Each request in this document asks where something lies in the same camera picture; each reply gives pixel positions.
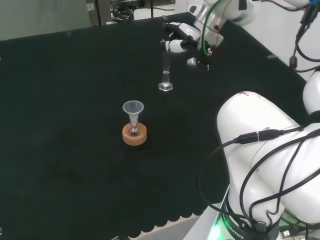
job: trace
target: glass funnel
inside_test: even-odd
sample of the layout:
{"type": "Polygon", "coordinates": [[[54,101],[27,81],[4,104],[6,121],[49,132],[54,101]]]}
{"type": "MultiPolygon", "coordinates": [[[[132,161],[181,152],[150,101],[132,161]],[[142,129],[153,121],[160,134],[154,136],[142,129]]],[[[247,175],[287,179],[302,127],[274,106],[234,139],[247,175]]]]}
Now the glass funnel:
{"type": "Polygon", "coordinates": [[[127,101],[123,104],[122,109],[130,117],[130,123],[126,128],[126,133],[131,137],[137,137],[142,133],[142,126],[138,122],[138,115],[144,109],[144,104],[140,101],[127,101]]]}

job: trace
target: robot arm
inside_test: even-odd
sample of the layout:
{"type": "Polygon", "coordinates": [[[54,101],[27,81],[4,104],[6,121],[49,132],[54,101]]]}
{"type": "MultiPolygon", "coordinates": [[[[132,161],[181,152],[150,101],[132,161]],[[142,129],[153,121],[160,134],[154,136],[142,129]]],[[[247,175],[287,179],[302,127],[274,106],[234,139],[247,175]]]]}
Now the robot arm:
{"type": "MultiPolygon", "coordinates": [[[[187,51],[188,47],[197,47],[197,56],[189,59],[187,64],[190,67],[203,71],[209,70],[210,55],[223,41],[223,36],[219,34],[220,29],[226,22],[244,26],[255,19],[254,0],[204,0],[203,5],[189,6],[189,12],[195,16],[193,26],[185,23],[172,22],[167,23],[165,30],[170,33],[167,45],[168,51],[173,53],[182,53],[187,51]],[[210,13],[215,4],[214,13],[210,13]]],[[[295,7],[302,7],[309,3],[309,0],[285,0],[295,7]]]]}

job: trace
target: black wire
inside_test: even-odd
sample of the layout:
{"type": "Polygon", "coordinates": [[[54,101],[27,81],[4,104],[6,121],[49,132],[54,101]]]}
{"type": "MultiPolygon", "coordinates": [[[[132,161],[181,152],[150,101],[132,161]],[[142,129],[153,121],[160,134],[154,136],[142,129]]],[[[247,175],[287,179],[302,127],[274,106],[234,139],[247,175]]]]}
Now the black wire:
{"type": "Polygon", "coordinates": [[[160,8],[160,7],[153,7],[153,9],[158,9],[158,10],[162,10],[162,11],[174,11],[174,9],[164,9],[164,8],[160,8]]]}
{"type": "Polygon", "coordinates": [[[305,225],[305,240],[308,240],[308,235],[309,235],[309,226],[308,224],[305,225]]]}
{"type": "Polygon", "coordinates": [[[312,68],[305,69],[305,70],[297,70],[297,69],[295,69],[295,71],[296,71],[297,73],[306,73],[306,72],[310,72],[310,71],[312,71],[312,70],[316,70],[316,69],[318,69],[318,68],[320,68],[320,65],[319,65],[319,66],[314,66],[314,67],[312,67],[312,68]]]}
{"type": "Polygon", "coordinates": [[[222,213],[222,214],[225,214],[225,215],[229,215],[229,216],[234,217],[234,218],[245,219],[246,217],[243,216],[243,215],[236,214],[236,213],[232,213],[232,212],[228,212],[228,211],[223,211],[222,209],[220,209],[220,208],[212,205],[212,203],[207,199],[207,197],[205,196],[205,194],[203,193],[202,188],[201,188],[202,174],[203,174],[204,168],[205,168],[206,165],[207,165],[207,162],[208,162],[209,160],[211,160],[212,157],[213,157],[219,150],[221,150],[221,149],[223,149],[223,148],[225,148],[225,147],[227,147],[227,146],[229,146],[229,145],[231,145],[231,144],[235,144],[235,143],[236,143],[235,140],[227,141],[226,143],[218,146],[215,150],[213,150],[213,151],[209,154],[209,156],[206,158],[206,160],[203,162],[203,164],[202,164],[202,166],[201,166],[201,168],[200,168],[199,177],[198,177],[198,190],[199,190],[202,198],[205,200],[205,202],[208,204],[208,206],[209,206],[210,208],[216,210],[216,211],[219,212],[219,213],[222,213]]]}
{"type": "MultiPolygon", "coordinates": [[[[252,168],[251,170],[249,171],[249,173],[246,175],[243,183],[242,183],[242,186],[241,186],[241,189],[240,189],[240,194],[239,194],[239,200],[240,200],[240,207],[241,207],[241,210],[242,210],[242,213],[243,215],[246,217],[246,219],[251,223],[252,225],[252,219],[248,216],[246,210],[245,210],[245,206],[244,206],[244,192],[245,192],[245,188],[246,188],[246,185],[250,179],[250,177],[252,176],[252,174],[257,170],[257,168],[262,164],[264,163],[269,157],[271,157],[272,155],[274,155],[275,153],[293,145],[293,144],[297,144],[301,141],[305,141],[305,140],[308,140],[308,139],[311,139],[311,138],[314,138],[314,137],[317,137],[317,136],[320,136],[320,132],[319,132],[320,129],[317,129],[316,131],[317,132],[312,132],[312,133],[309,133],[308,135],[306,136],[303,136],[303,137],[299,137],[297,139],[294,139],[294,140],[291,140],[289,142],[286,142],[278,147],[276,147],[275,149],[273,149],[272,151],[270,151],[269,153],[267,153],[264,157],[262,157],[252,168]]],[[[282,191],[282,192],[279,192],[277,194],[274,194],[272,196],[269,196],[269,197],[266,197],[266,198],[263,198],[259,201],[256,201],[254,202],[254,204],[260,204],[260,203],[264,203],[264,202],[267,202],[267,201],[270,201],[270,200],[273,200],[273,199],[276,199],[278,197],[281,197],[283,195],[286,195],[290,192],[292,192],[293,190],[301,187],[302,185],[306,184],[307,182],[309,182],[310,180],[312,180],[313,178],[315,178],[318,174],[320,174],[320,169],[318,169],[317,171],[315,171],[313,174],[311,174],[309,177],[305,178],[304,180],[302,180],[301,182],[295,184],[294,186],[292,187],[289,187],[288,189],[282,191]]]]}
{"type": "Polygon", "coordinates": [[[300,131],[300,130],[304,129],[306,126],[308,126],[308,125],[309,124],[304,124],[304,125],[292,128],[292,129],[283,130],[283,134],[289,134],[289,133],[293,133],[293,132],[296,132],[296,131],[300,131]]]}
{"type": "MultiPolygon", "coordinates": [[[[285,170],[284,170],[284,173],[283,173],[283,176],[282,176],[282,179],[281,179],[281,183],[280,183],[279,193],[282,192],[282,190],[284,189],[284,185],[285,185],[285,180],[286,180],[286,177],[287,177],[287,173],[288,173],[289,168],[291,167],[291,164],[293,163],[295,157],[297,156],[297,154],[298,154],[298,152],[299,152],[302,144],[304,144],[304,141],[301,141],[301,142],[299,143],[298,147],[297,147],[296,150],[294,151],[294,153],[293,153],[293,155],[292,155],[292,157],[291,157],[288,165],[286,166],[286,168],[285,168],[285,170]]],[[[271,211],[269,211],[269,210],[266,211],[266,215],[267,215],[268,219],[270,220],[271,225],[272,225],[273,221],[272,221],[270,215],[276,215],[276,214],[278,214],[278,212],[279,212],[279,207],[280,207],[280,200],[281,200],[281,197],[278,197],[277,202],[276,202],[276,210],[275,210],[275,212],[271,212],[271,211]]],[[[252,218],[252,208],[250,208],[250,214],[249,214],[249,215],[251,215],[251,218],[252,218]]]]}
{"type": "MultiPolygon", "coordinates": [[[[296,40],[295,40],[295,46],[294,46],[294,51],[293,51],[293,57],[296,55],[296,51],[301,55],[301,57],[303,57],[304,59],[310,61],[310,62],[315,62],[315,63],[319,63],[320,62],[320,59],[315,59],[315,58],[311,58],[311,57],[308,57],[307,55],[305,55],[300,47],[299,47],[299,42],[301,40],[301,38],[304,36],[304,34],[306,33],[306,31],[310,28],[310,25],[308,25],[307,27],[303,27],[302,28],[305,28],[303,30],[303,32],[301,33],[300,37],[297,37],[296,40]]],[[[309,69],[305,69],[305,70],[297,70],[295,69],[295,71],[297,73],[306,73],[306,72],[309,72],[309,71],[313,71],[313,70],[316,70],[317,68],[320,68],[320,65],[319,66],[315,66],[315,67],[312,67],[312,68],[309,68],[309,69]]]]}
{"type": "Polygon", "coordinates": [[[292,217],[293,219],[303,223],[304,225],[308,225],[310,229],[317,229],[317,230],[320,230],[320,226],[319,226],[319,223],[316,223],[316,224],[309,224],[309,223],[306,223],[302,220],[300,220],[299,218],[297,218],[296,216],[292,215],[290,212],[288,212],[287,210],[284,210],[286,214],[288,214],[290,217],[292,217]]]}
{"type": "Polygon", "coordinates": [[[150,1],[151,18],[154,18],[154,0],[150,1]]]}
{"type": "Polygon", "coordinates": [[[301,38],[303,37],[303,35],[306,33],[306,31],[310,28],[310,26],[307,26],[306,29],[304,30],[303,34],[301,37],[299,37],[296,42],[295,42],[295,47],[296,47],[296,50],[298,51],[298,53],[301,55],[301,57],[303,57],[304,59],[310,61],[310,62],[315,62],[315,63],[320,63],[320,59],[315,59],[315,58],[311,58],[311,57],[308,57],[306,56],[300,49],[299,47],[299,42],[301,40],[301,38]]]}
{"type": "Polygon", "coordinates": [[[97,17],[98,17],[98,24],[99,24],[99,26],[101,26],[102,22],[101,22],[101,17],[100,17],[100,9],[99,9],[98,0],[95,0],[94,3],[95,3],[95,8],[96,8],[96,14],[97,14],[97,17]]]}

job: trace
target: black table surface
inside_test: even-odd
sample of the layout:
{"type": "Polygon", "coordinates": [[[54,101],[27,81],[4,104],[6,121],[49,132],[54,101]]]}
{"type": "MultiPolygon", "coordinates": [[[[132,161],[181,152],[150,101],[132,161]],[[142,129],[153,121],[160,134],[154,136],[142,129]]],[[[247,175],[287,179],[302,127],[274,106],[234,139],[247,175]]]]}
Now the black table surface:
{"type": "MultiPolygon", "coordinates": [[[[188,14],[171,22],[192,24],[188,14]]],[[[0,42],[0,227],[4,240],[109,240],[206,208],[201,161],[219,145],[216,115],[240,91],[257,92],[298,123],[305,81],[241,27],[227,23],[208,73],[195,50],[171,58],[174,89],[161,92],[162,18],[0,42]],[[141,147],[122,140],[122,105],[144,103],[141,147]]],[[[223,157],[205,192],[228,185],[223,157]]]]}

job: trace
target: white wall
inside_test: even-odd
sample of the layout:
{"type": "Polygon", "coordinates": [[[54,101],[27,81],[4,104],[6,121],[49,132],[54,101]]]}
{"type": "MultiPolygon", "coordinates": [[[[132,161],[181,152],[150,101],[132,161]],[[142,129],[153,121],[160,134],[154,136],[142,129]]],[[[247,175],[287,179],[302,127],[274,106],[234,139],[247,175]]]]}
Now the white wall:
{"type": "MultiPolygon", "coordinates": [[[[283,0],[276,0],[278,3],[292,7],[283,0]]],[[[300,5],[308,2],[308,0],[291,0],[300,5]]],[[[176,12],[186,12],[188,6],[191,4],[201,5],[203,0],[176,0],[176,12]]],[[[256,19],[244,26],[253,37],[262,43],[267,49],[277,55],[284,63],[289,65],[289,58],[293,54],[295,47],[295,39],[297,31],[300,27],[300,20],[303,15],[302,11],[289,12],[277,7],[269,2],[254,2],[256,19]]],[[[315,19],[310,29],[300,41],[300,48],[307,56],[311,58],[320,59],[320,44],[318,38],[320,37],[320,14],[315,19]]],[[[320,65],[320,62],[309,62],[304,60],[299,54],[298,58],[299,70],[309,69],[320,65]]],[[[301,73],[300,75],[307,81],[313,71],[301,73]]]]}
{"type": "Polygon", "coordinates": [[[86,0],[0,1],[0,40],[90,26],[86,0]]]}

